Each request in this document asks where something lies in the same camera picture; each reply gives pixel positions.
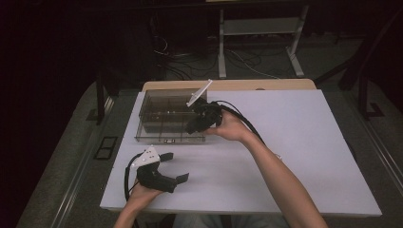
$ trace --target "white table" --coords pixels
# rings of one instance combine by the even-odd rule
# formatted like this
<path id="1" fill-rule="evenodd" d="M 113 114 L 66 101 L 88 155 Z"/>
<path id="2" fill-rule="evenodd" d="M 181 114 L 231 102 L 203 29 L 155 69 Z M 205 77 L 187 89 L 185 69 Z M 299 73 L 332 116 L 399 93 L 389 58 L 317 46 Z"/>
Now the white table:
<path id="1" fill-rule="evenodd" d="M 149 144 L 134 139 L 144 93 L 139 93 L 112 168 L 101 207 L 125 205 L 124 173 L 130 159 Z M 380 216 L 381 212 L 345 143 L 320 90 L 209 91 L 209 101 L 235 105 L 255 126 L 266 144 L 306 187 L 320 213 L 342 216 Z M 280 213 L 249 152 L 238 142 L 207 136 L 194 145 L 155 144 L 172 161 L 159 171 L 176 177 L 190 173 L 173 194 L 158 196 L 148 212 L 258 214 Z M 136 170 L 130 177 L 134 180 Z"/>

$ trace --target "person's right hand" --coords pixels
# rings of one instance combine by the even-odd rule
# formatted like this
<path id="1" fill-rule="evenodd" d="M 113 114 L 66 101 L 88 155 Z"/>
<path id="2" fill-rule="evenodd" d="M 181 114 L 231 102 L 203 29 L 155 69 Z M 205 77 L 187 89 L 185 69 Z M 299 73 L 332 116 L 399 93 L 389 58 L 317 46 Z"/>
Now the person's right hand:
<path id="1" fill-rule="evenodd" d="M 203 131 L 205 135 L 218 135 L 229 141 L 240 141 L 252 132 L 243 122 L 228 111 L 222 111 L 222 122 L 220 126 L 210 127 Z"/>

